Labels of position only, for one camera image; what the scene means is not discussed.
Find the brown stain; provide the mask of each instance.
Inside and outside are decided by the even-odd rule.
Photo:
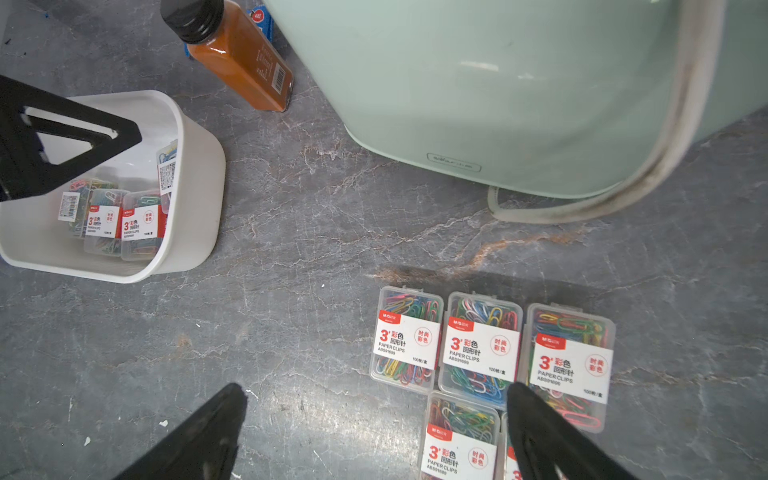
[[[176,339],[176,352],[174,356],[181,357],[192,350],[192,340],[186,333],[181,333]]]
[[[582,242],[582,238],[589,229],[580,228],[564,233],[537,233],[528,237],[513,239],[513,240],[499,240],[491,243],[483,243],[478,249],[477,253],[466,264],[461,266],[445,266],[440,270],[424,271],[406,271],[396,268],[385,268],[384,270],[374,273],[373,278],[378,278],[386,281],[387,283],[413,283],[413,282],[441,282],[446,280],[456,280],[469,275],[470,273],[480,270],[480,267],[485,263],[485,260],[501,250],[508,248],[510,245],[531,245],[533,243],[548,241],[556,243],[557,245],[571,245],[575,242]]]

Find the white cable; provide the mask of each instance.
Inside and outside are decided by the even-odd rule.
[[[701,122],[715,75],[727,0],[682,0],[677,60],[667,117],[648,159],[628,179],[604,194],[549,208],[505,209],[498,188],[488,189],[488,208],[507,222],[566,223],[590,220],[627,207],[670,176]]]

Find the product label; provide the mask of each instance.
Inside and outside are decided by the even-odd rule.
[[[523,476],[518,468],[518,457],[512,447],[507,447],[507,466],[505,469],[505,480],[522,480]]]
[[[608,403],[613,358],[613,350],[539,333],[529,382],[592,402]]]
[[[283,67],[280,66],[279,63],[275,64],[275,73],[272,76],[272,88],[274,88],[277,93],[282,93],[283,91],[283,82],[286,80],[286,71]]]
[[[91,205],[85,234],[91,237],[120,238],[120,207]]]
[[[400,362],[434,369],[440,324],[412,316],[379,311],[373,352]]]
[[[448,318],[442,361],[508,382],[515,381],[520,332]]]
[[[178,141],[173,141],[157,152],[157,178],[160,180],[160,195],[174,191],[177,145]]]
[[[137,207],[123,212],[123,240],[162,238],[167,218],[160,205]]]
[[[65,222],[74,222],[78,214],[80,192],[64,192],[61,194],[61,205],[58,207],[58,219]]]
[[[496,445],[432,423],[427,425],[422,472],[442,480],[493,480]]]

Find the gray marble surface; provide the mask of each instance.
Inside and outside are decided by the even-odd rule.
[[[168,93],[221,141],[227,185],[195,270],[122,286],[0,264],[0,478],[111,478],[227,382],[249,396],[236,478],[414,478],[425,398],[368,377],[389,283],[612,318],[592,438],[647,480],[768,475],[768,111],[619,214],[516,225],[482,185],[356,145],[279,33],[285,114],[187,60],[157,2],[16,1],[9,39],[0,73],[45,90]]]

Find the green appliance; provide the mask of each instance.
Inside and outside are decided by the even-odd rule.
[[[767,0],[268,6],[357,143],[492,186],[503,220],[618,210],[768,103]],[[498,188],[587,200],[504,210]]]

